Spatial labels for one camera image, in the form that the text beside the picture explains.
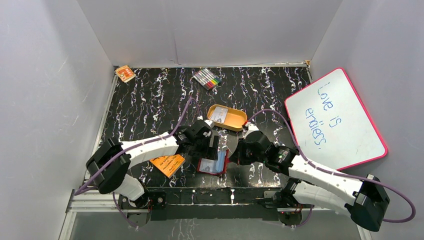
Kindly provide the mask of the red card holder wallet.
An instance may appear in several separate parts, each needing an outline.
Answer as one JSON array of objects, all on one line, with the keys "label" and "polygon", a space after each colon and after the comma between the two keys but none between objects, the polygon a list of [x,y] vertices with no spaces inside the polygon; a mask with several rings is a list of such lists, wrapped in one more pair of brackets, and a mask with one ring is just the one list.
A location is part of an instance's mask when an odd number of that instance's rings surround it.
[{"label": "red card holder wallet", "polygon": [[196,169],[197,172],[214,176],[225,174],[229,162],[229,153],[230,151],[228,149],[219,151],[217,153],[217,160],[201,158]]}]

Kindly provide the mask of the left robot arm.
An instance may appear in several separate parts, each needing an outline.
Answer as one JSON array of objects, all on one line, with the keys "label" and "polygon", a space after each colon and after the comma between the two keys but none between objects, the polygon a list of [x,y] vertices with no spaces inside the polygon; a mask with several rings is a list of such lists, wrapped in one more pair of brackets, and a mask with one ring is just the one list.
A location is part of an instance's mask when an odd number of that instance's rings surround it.
[{"label": "left robot arm", "polygon": [[86,162],[90,179],[100,194],[117,193],[129,198],[137,208],[149,203],[143,184],[127,171],[135,165],[160,157],[186,154],[194,159],[217,160],[220,136],[211,120],[196,120],[161,135],[136,141],[107,139]]}]

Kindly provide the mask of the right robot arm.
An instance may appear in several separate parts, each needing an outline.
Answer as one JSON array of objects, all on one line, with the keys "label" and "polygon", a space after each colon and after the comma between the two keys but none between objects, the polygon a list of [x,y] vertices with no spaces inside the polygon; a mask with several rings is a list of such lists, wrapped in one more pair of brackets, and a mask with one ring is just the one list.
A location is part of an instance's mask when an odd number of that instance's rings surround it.
[{"label": "right robot arm", "polygon": [[390,203],[377,177],[356,179],[304,159],[296,149],[276,145],[259,130],[240,138],[229,160],[238,165],[259,162],[293,179],[281,194],[286,206],[299,203],[331,209],[371,232],[380,230]]}]

